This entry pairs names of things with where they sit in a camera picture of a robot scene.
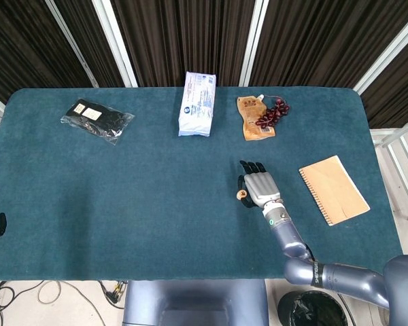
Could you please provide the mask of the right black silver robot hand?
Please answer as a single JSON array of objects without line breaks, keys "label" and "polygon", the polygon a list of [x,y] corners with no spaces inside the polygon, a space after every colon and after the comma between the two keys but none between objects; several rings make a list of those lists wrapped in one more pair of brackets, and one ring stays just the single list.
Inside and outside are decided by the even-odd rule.
[{"label": "right black silver robot hand", "polygon": [[244,174],[237,179],[237,199],[247,208],[260,207],[272,200],[280,198],[277,185],[264,165],[260,162],[239,163],[244,169]]}]

